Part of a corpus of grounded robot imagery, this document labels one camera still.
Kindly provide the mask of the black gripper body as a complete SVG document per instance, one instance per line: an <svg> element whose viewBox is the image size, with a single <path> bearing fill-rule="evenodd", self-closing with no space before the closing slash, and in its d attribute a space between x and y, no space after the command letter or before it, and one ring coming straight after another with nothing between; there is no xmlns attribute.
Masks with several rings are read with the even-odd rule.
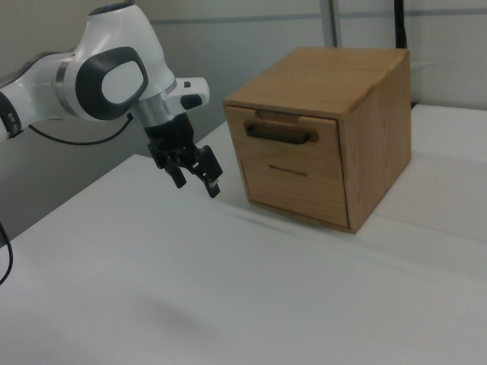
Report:
<svg viewBox="0 0 487 365"><path fill-rule="evenodd" d="M196 148L194 130L186 113L179 114L172 120L160 125L144 128L150 144L157 151L169 152L183 148Z"/></svg>

